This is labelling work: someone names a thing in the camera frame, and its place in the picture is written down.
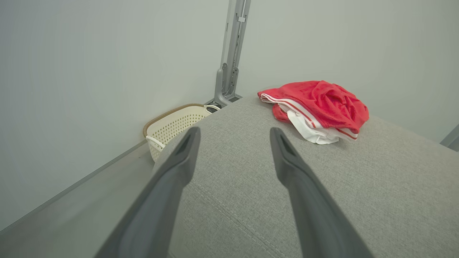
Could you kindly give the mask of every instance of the basket handle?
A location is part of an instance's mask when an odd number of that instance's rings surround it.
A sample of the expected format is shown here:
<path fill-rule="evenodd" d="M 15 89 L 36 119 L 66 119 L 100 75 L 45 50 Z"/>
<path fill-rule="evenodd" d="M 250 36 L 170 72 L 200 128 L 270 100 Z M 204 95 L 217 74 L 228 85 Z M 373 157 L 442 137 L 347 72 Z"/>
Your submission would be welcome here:
<path fill-rule="evenodd" d="M 210 111 L 207 110 L 208 107 L 211 107 L 211 108 L 216 109 L 216 110 L 220 110 L 219 107 L 214 106 L 214 105 L 204 105 L 204 109 L 205 109 L 207 112 L 209 112 L 209 114 L 212 114 L 212 112 L 210 112 Z"/>
<path fill-rule="evenodd" d="M 153 138 L 153 137 L 151 137 L 151 136 L 149 136 L 149 135 L 145 136 L 145 138 L 146 138 L 147 140 L 149 140 L 149 141 L 154 142 L 155 144 L 158 144 L 158 146 L 160 146 L 162 149 L 164 149 L 164 147 L 166 147 L 166 146 L 165 146 L 164 144 L 162 144 L 160 141 L 156 140 L 155 138 Z"/>

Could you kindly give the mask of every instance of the white wall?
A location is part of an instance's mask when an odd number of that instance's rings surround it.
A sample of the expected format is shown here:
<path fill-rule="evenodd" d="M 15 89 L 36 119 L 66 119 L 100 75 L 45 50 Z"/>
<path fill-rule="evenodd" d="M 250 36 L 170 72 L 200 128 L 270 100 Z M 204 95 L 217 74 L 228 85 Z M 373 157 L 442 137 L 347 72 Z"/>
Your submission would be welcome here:
<path fill-rule="evenodd" d="M 326 80 L 440 142 L 459 123 L 459 1 L 253 0 L 236 92 Z"/>
<path fill-rule="evenodd" d="M 213 97 L 228 1 L 0 3 L 0 230 Z"/>

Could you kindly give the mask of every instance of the metal bracket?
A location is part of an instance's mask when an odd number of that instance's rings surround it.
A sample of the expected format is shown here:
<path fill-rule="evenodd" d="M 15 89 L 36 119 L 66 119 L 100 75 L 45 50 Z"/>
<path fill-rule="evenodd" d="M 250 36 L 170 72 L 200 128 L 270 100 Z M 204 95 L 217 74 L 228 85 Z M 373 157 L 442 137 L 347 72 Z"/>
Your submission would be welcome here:
<path fill-rule="evenodd" d="M 214 99 L 209 101 L 224 107 L 241 96 L 235 93 L 239 74 L 239 58 L 246 31 L 251 0 L 230 0 L 220 69 L 217 71 Z"/>

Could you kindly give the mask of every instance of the crumpled red cloth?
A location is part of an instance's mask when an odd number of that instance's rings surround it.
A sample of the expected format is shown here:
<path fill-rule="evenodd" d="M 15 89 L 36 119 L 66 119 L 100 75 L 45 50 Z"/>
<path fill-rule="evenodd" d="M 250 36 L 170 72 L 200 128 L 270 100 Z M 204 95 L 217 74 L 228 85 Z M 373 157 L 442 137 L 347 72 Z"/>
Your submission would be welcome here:
<path fill-rule="evenodd" d="M 276 89 L 258 92 L 276 99 L 290 99 L 308 110 L 324 128 L 348 128 L 358 134 L 369 119 L 368 108 L 352 93 L 337 84 L 326 81 L 307 81 L 285 84 Z M 278 104 L 273 106 L 274 116 L 290 123 L 287 114 Z"/>

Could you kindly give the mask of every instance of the gray fabric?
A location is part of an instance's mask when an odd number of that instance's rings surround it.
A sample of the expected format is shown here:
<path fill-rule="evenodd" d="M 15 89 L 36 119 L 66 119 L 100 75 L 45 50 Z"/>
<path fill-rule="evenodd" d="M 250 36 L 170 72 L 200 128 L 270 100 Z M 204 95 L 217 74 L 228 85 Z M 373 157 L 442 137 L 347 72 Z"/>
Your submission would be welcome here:
<path fill-rule="evenodd" d="M 185 188 L 189 257 L 301 257 L 269 129 L 280 127 L 376 257 L 457 257 L 459 154 L 371 117 L 356 142 L 316 145 L 245 97 L 198 122 L 195 174 Z M 171 140 L 157 169 L 183 134 Z"/>

